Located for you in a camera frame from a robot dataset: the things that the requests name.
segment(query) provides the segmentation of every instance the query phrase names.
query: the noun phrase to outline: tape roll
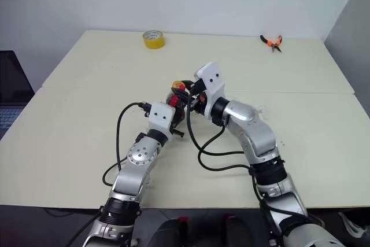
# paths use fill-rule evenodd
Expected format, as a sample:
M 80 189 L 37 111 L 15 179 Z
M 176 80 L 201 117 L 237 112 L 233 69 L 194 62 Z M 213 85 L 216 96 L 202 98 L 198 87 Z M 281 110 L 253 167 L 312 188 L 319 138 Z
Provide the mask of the tape roll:
M 150 30 L 143 34 L 144 44 L 148 49 L 160 49 L 164 46 L 164 36 L 161 31 Z

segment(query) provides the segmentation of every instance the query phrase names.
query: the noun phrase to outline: silver robot arm segment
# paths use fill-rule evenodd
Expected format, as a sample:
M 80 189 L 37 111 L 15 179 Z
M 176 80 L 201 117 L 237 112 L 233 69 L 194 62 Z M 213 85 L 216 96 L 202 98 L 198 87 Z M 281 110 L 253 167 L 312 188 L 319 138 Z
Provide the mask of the silver robot arm segment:
M 162 147 L 172 138 L 170 126 L 174 114 L 175 109 L 167 104 L 152 104 L 148 132 L 130 147 L 127 162 L 117 175 L 109 198 L 83 246 L 130 247 L 149 173 Z
M 272 130 L 260 120 L 254 107 L 225 99 L 218 65 L 206 64 L 196 71 L 195 78 L 191 93 L 206 94 L 204 116 L 226 126 L 243 148 L 271 232 L 283 238 L 285 247 L 343 246 L 325 229 L 308 221 L 307 210 L 284 168 Z

